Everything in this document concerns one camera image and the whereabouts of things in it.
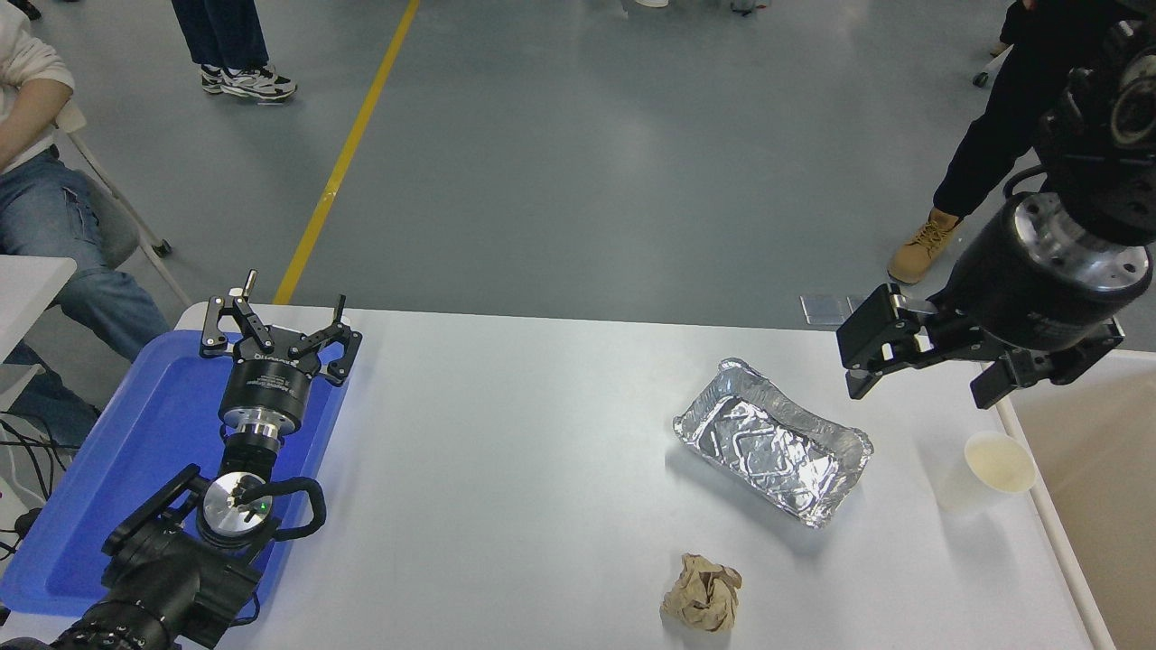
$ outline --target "blue tray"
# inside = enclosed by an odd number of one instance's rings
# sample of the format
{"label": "blue tray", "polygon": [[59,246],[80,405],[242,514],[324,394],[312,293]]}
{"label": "blue tray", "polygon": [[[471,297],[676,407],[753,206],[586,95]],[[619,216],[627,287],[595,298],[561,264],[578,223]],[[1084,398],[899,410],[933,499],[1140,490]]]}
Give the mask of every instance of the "blue tray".
{"label": "blue tray", "polygon": [[[101,575],[109,556],[101,546],[109,533],[190,463],[202,477],[216,475],[224,449],[216,413],[232,363],[198,356],[199,339],[195,331],[169,332],[141,352],[0,578],[5,605],[80,616],[108,592]],[[316,475],[344,393],[313,382],[301,430],[286,438],[273,480]],[[277,498],[273,511],[283,525],[297,525],[307,504],[297,494]],[[192,517],[186,532],[195,531]],[[272,544],[253,562],[265,574],[262,605],[290,544]]]}

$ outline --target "yellow floor line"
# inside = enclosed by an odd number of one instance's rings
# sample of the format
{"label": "yellow floor line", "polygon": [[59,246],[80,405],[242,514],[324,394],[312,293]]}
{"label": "yellow floor line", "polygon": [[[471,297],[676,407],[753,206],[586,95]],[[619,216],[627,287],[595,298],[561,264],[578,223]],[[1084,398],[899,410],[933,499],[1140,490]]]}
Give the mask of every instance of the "yellow floor line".
{"label": "yellow floor line", "polygon": [[381,66],[377,68],[377,76],[373,77],[373,84],[370,86],[369,93],[365,94],[365,101],[362,102],[357,119],[354,120],[354,127],[349,131],[349,136],[346,138],[344,147],[341,148],[338,163],[333,165],[333,172],[329,173],[329,180],[325,184],[325,191],[321,192],[321,198],[318,199],[317,207],[313,208],[313,216],[310,217],[309,226],[305,227],[305,234],[301,236],[301,242],[297,243],[297,251],[294,252],[292,259],[289,261],[289,268],[286,269],[284,278],[281,279],[281,286],[277,287],[277,293],[273,297],[273,304],[289,304],[292,293],[297,289],[301,274],[305,271],[305,265],[309,264],[309,256],[312,254],[317,238],[321,235],[321,228],[325,226],[325,220],[329,216],[329,208],[333,207],[333,201],[338,198],[341,182],[344,180],[346,172],[349,171],[349,163],[353,162],[354,154],[357,153],[357,146],[361,143],[362,135],[365,134],[365,125],[369,124],[369,118],[373,115],[377,99],[385,87],[385,80],[390,77],[393,61],[397,60],[398,51],[401,50],[401,44],[406,40],[409,24],[414,22],[414,14],[417,13],[418,3],[421,3],[421,0],[409,0],[409,6],[406,7],[406,13],[401,16],[398,31],[393,34],[390,49],[385,51]]}

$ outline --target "gray floor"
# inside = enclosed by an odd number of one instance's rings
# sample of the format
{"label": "gray floor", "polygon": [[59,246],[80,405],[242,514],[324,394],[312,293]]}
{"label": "gray floor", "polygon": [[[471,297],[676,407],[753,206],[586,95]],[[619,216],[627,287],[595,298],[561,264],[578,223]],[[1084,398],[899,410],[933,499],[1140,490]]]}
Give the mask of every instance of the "gray floor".
{"label": "gray floor", "polygon": [[[294,302],[796,328],[800,294],[868,293],[983,110],[1007,2],[766,3],[423,0]],[[259,1],[286,106],[206,96],[168,2],[38,6],[186,289],[255,267],[271,300],[406,2]],[[1156,350],[1154,304],[1122,315],[1126,347]],[[106,399],[123,364],[46,320],[34,344]]]}

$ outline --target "tan boot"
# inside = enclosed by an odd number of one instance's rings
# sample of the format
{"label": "tan boot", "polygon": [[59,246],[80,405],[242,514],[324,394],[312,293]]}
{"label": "tan boot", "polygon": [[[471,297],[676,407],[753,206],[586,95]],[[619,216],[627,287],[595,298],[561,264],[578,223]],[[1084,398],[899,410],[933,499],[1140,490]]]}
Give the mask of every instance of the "tan boot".
{"label": "tan boot", "polygon": [[932,208],[927,223],[919,227],[911,239],[895,251],[891,263],[887,265],[887,273],[907,285],[922,280],[935,258],[951,243],[951,231],[959,226],[959,221],[958,216]]}

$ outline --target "jeans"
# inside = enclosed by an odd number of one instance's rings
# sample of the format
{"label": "jeans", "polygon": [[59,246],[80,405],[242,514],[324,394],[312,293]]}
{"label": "jeans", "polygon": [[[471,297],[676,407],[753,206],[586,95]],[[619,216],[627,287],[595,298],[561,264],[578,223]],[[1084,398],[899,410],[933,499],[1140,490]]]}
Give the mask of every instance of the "jeans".
{"label": "jeans", "polygon": [[[44,152],[0,175],[0,253],[75,260],[76,272],[60,289],[55,304],[132,361],[169,325],[131,275],[105,266],[97,224],[84,178],[51,153]],[[6,363],[44,365],[23,342]],[[40,418],[57,442],[64,444],[80,444],[96,421],[95,409],[51,370],[32,379],[13,412]]]}
{"label": "jeans", "polygon": [[218,68],[265,66],[265,36],[253,0],[172,0],[193,62]]}
{"label": "jeans", "polygon": [[973,213],[1031,148],[1036,125],[1059,101],[1068,71],[1095,59],[1110,25],[1138,15],[1107,0],[1039,0],[1020,25],[987,108],[959,142],[933,205],[958,217]]}

